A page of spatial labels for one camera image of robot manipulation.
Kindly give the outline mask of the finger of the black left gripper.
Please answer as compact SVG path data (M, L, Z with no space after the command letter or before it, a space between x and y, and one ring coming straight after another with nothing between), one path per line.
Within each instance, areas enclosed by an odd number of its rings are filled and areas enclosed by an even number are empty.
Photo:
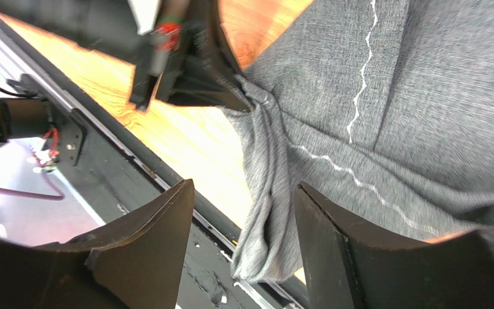
M241 69L224 34L217 1L191 1L177 50L157 81L157 99L175 106L219 106L249 113Z

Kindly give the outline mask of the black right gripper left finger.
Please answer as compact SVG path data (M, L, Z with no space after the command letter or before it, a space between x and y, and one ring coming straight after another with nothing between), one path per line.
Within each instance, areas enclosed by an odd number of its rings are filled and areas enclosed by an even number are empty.
M183 180L67 243L0 239L0 308L174 308L193 210Z

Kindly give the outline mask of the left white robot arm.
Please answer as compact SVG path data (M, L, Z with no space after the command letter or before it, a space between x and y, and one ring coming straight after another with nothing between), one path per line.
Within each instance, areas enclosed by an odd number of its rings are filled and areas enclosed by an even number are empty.
M134 66L129 100L249 112L217 1L0 1L0 13Z

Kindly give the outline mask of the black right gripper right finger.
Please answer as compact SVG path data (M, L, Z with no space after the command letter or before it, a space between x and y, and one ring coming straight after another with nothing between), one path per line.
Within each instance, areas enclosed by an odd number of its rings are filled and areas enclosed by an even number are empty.
M311 308L494 308L494 229L430 244L377 226L304 182L294 199Z

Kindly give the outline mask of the grey cloth napkin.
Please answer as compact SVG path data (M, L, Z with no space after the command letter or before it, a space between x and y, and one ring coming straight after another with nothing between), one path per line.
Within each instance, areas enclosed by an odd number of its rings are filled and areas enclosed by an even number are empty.
M293 191L414 239L494 226L494 1L314 1L239 77L252 207L231 273L301 266Z

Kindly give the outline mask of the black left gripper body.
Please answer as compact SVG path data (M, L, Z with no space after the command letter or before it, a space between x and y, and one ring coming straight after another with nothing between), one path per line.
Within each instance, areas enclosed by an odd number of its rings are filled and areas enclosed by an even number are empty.
M149 47L135 65L130 102L138 111L146 111L157 88L170 54L179 46L189 0L129 1L137 25L137 34Z

